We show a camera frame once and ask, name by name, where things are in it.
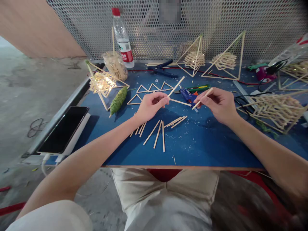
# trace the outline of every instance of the forearm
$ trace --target forearm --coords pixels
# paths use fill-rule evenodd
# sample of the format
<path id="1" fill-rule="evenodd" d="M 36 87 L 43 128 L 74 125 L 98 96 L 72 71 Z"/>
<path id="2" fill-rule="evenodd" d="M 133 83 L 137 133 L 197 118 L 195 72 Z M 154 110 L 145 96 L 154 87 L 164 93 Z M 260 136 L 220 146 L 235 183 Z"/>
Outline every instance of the forearm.
<path id="1" fill-rule="evenodd" d="M 308 195 L 308 161 L 264 135 L 242 118 L 229 125 L 284 190 Z"/>
<path id="2" fill-rule="evenodd" d="M 139 125 L 132 117 L 70 155 L 39 184 L 17 218 L 54 201 L 74 200 L 77 190 Z"/>

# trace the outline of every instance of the blue table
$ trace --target blue table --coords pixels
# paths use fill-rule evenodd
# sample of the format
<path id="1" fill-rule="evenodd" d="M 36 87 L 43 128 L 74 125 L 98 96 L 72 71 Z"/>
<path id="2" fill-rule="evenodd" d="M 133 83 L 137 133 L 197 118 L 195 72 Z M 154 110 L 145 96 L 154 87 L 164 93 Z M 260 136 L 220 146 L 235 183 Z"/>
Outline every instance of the blue table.
<path id="1" fill-rule="evenodd" d="M 136 64 L 134 69 L 145 70 L 146 66 L 144 64 Z M 129 72 L 126 82 L 130 85 L 130 89 L 138 88 L 141 84 L 148 88 L 152 83 L 160 88 L 164 81 L 171 86 L 175 86 L 182 76 L 186 76 L 181 83 L 182 87 L 210 84 L 212 87 L 218 87 L 228 91 L 238 91 L 231 80 L 204 78 L 201 77 L 202 73 L 197 73 L 195 77 L 192 78 L 180 69 L 170 69 L 168 71 L 173 74 L 178 74 L 179 78 L 172 79 L 159 74 L 150 75 L 149 72 L 136 71 Z M 222 73 L 222 71 L 217 71 L 216 68 L 213 68 L 212 73 L 224 76 L 226 74 L 225 72 Z M 235 69 L 231 73 L 236 76 L 238 69 Z M 242 68 L 241 80 L 258 83 L 255 73 L 250 73 L 246 71 L 245 68 Z M 269 84 L 262 86 L 262 89 L 264 90 L 268 86 Z M 243 85 L 243 87 L 248 93 L 257 89 L 257 86 L 247 87 Z M 277 90 L 278 84 L 271 88 L 273 92 Z M 107 106 L 110 105 L 118 91 L 119 89 L 113 89 L 109 97 L 105 99 Z M 108 118 L 109 112 L 104 109 L 99 96 L 92 92 L 88 94 L 81 106 L 90 108 L 89 113 L 91 117 L 75 146 L 75 150 L 132 117 L 138 110 L 139 105 L 126 105 L 126 103 L 136 94 L 136 91 L 137 89 L 128 92 L 122 108 L 111 118 Z M 147 93 L 140 93 L 139 95 L 142 98 L 144 94 Z M 171 98 L 184 101 L 181 94 L 172 94 Z M 158 128 L 156 128 L 146 145 L 143 145 L 143 142 L 158 120 L 162 119 L 165 124 L 168 124 L 180 116 L 188 116 L 188 118 L 173 129 L 171 129 L 171 127 L 165 128 L 166 152 L 163 152 L 162 147 L 162 130 L 160 131 L 156 148 L 153 149 Z M 300 124 L 301 122 L 294 126 L 288 135 L 279 134 L 280 136 L 277 141 L 303 158 L 308 159 L 308 153 L 305 151 L 308 150 L 308 133 Z M 213 117 L 212 112 L 208 108 L 202 107 L 199 112 L 196 113 L 190 107 L 172 101 L 169 106 L 166 106 L 165 109 L 160 109 L 155 117 L 147 122 L 141 138 L 135 134 L 133 134 L 132 137 L 128 137 L 106 160 L 104 165 L 109 167 L 121 166 L 176 169 L 263 169 L 262 164 L 241 140 L 228 127 L 220 124 Z"/>

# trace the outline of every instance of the bottle label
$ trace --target bottle label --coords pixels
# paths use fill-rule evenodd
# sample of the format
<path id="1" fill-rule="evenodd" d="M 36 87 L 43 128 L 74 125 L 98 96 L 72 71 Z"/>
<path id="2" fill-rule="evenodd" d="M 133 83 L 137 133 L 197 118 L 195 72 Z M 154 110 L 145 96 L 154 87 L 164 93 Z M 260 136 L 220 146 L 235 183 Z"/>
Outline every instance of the bottle label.
<path id="1" fill-rule="evenodd" d="M 131 44 L 129 42 L 127 43 L 119 43 L 119 49 L 122 55 L 122 59 L 126 63 L 130 63 L 133 61 L 133 54 L 131 49 Z"/>

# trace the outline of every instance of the smartphone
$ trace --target smartphone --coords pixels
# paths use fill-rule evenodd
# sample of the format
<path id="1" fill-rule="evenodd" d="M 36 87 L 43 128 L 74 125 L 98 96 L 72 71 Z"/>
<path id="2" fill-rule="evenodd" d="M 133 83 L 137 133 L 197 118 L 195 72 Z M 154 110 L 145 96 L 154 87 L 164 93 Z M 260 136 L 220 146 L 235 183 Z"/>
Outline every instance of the smartphone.
<path id="1" fill-rule="evenodd" d="M 52 154 L 63 153 L 88 110 L 88 107 L 71 106 L 37 152 Z"/>

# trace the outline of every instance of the wooden wall panel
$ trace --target wooden wall panel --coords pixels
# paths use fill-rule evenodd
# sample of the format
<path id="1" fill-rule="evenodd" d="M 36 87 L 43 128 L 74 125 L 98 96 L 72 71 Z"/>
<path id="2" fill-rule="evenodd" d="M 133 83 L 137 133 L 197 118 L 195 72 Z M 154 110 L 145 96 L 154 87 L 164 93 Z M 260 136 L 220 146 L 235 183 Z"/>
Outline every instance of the wooden wall panel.
<path id="1" fill-rule="evenodd" d="M 32 58 L 86 56 L 45 0 L 0 0 L 0 35 Z"/>

